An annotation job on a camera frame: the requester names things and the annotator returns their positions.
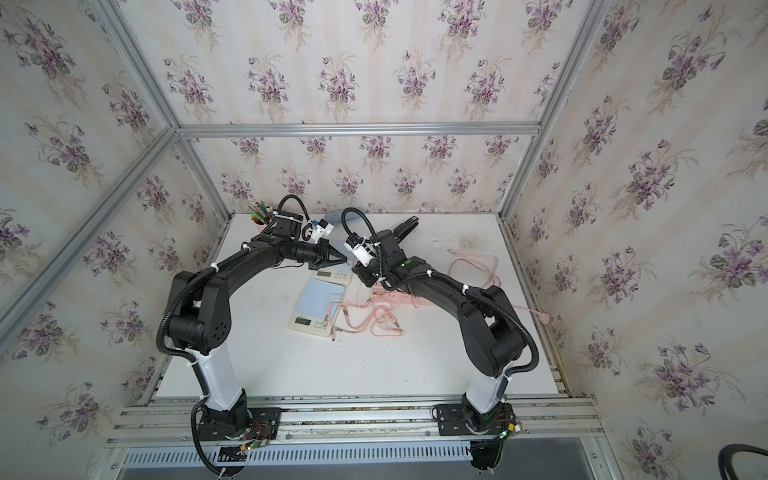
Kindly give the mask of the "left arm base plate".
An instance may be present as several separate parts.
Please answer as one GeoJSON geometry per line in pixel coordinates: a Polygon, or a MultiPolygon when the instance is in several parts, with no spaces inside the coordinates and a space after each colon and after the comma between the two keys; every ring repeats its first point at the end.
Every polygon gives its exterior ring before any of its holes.
{"type": "Polygon", "coordinates": [[[283,410],[247,408],[234,412],[204,407],[196,426],[201,441],[275,440],[283,410]]]}

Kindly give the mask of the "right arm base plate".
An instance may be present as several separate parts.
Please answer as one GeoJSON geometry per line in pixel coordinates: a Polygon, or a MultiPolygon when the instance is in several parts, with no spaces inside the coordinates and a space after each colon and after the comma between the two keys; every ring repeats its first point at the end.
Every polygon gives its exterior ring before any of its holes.
{"type": "Polygon", "coordinates": [[[507,438],[521,432],[512,406],[501,402],[479,413],[468,402],[438,404],[431,409],[440,436],[493,435],[507,438]]]}

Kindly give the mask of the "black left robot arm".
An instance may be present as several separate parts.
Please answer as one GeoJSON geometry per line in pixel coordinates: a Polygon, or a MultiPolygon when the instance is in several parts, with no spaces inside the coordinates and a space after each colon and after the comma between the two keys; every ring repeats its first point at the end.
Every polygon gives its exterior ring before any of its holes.
{"type": "Polygon", "coordinates": [[[237,431],[246,428],[251,416],[226,351],[232,330],[230,297],[257,274],[285,260],[312,271],[347,260],[329,243],[332,223],[284,208],[294,197],[284,197],[262,231],[234,254],[197,271],[176,274],[156,333],[161,353],[183,358],[192,367],[202,391],[202,404],[196,409],[208,421],[237,431]]]}

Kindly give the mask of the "pink power strip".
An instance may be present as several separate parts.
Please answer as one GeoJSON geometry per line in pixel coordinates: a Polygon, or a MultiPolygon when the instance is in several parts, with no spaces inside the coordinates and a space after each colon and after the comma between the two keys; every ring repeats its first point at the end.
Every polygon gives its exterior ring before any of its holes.
{"type": "Polygon", "coordinates": [[[389,292],[383,289],[372,289],[370,295],[373,300],[382,301],[392,306],[411,305],[414,308],[433,306],[429,300],[399,291],[389,292]]]}

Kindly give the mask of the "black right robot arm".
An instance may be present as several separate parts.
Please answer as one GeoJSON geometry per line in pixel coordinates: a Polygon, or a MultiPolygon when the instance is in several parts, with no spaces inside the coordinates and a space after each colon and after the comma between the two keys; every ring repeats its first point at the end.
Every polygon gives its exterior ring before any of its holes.
{"type": "Polygon", "coordinates": [[[456,319],[465,352],[478,371],[464,394],[472,413],[490,414],[502,403],[512,376],[538,367],[534,337],[503,289],[468,285],[418,256],[406,255],[400,243],[418,226],[417,217],[376,232],[364,212],[348,207],[340,222],[346,248],[356,259],[352,271],[365,286],[425,299],[456,319]]]}

